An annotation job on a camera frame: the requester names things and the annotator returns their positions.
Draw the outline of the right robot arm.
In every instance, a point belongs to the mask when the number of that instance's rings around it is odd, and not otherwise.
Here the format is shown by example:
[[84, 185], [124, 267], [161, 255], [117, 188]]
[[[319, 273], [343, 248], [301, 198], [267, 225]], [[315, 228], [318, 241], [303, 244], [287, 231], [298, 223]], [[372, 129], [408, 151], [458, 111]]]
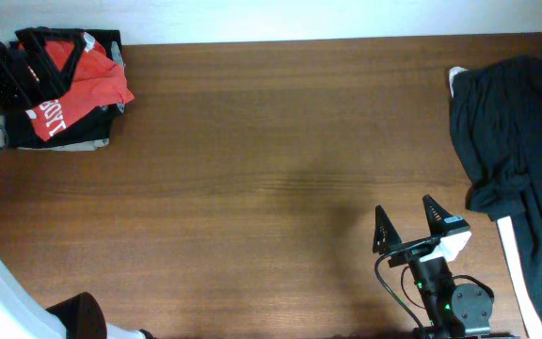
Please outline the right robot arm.
[[[375, 276], [393, 299], [416, 323], [416, 338], [482, 338], [490, 334], [494, 293], [486, 284], [469, 275], [458, 279], [449, 269], [471, 237], [470, 225], [440, 206], [431, 196], [422, 198], [430, 235], [403, 242], [384, 208], [375, 208], [373, 252]], [[381, 277], [379, 266], [405, 266], [410, 270], [422, 307], [430, 321], [425, 326]]]

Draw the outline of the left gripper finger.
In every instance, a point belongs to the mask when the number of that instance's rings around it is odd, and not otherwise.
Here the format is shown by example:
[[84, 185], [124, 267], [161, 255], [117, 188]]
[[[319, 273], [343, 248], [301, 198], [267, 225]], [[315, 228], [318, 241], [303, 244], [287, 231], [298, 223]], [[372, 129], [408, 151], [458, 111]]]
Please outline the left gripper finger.
[[70, 90], [72, 58], [54, 61], [46, 45], [28, 43], [23, 49], [10, 49], [0, 42], [0, 104], [32, 108], [58, 99]]
[[[39, 79], [39, 88], [45, 92], [67, 92], [87, 43], [78, 30], [45, 27], [17, 30], [15, 35], [27, 52], [27, 64]], [[46, 50], [48, 42], [68, 42], [72, 50], [60, 70]]]

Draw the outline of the red orange t-shirt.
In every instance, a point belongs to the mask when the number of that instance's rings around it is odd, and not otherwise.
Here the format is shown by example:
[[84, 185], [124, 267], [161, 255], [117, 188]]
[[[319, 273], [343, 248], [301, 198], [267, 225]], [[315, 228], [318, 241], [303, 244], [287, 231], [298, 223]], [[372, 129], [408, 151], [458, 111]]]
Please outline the red orange t-shirt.
[[88, 30], [88, 35], [95, 39], [94, 46], [85, 51], [77, 66], [71, 89], [93, 89], [91, 79], [102, 79], [104, 88], [98, 90], [104, 105], [113, 103], [128, 104], [135, 96], [128, 88], [125, 65], [122, 60], [122, 43], [118, 30]]

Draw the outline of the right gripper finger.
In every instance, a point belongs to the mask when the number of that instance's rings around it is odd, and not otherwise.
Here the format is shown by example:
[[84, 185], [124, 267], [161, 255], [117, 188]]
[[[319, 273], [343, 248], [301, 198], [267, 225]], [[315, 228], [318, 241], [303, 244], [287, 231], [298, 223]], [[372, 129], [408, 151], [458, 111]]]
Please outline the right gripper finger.
[[396, 232], [386, 211], [381, 205], [378, 205], [375, 208], [373, 253], [388, 253], [401, 243], [402, 239]]
[[431, 235], [453, 235], [464, 231], [464, 219], [450, 214], [430, 195], [422, 197], [422, 204]]

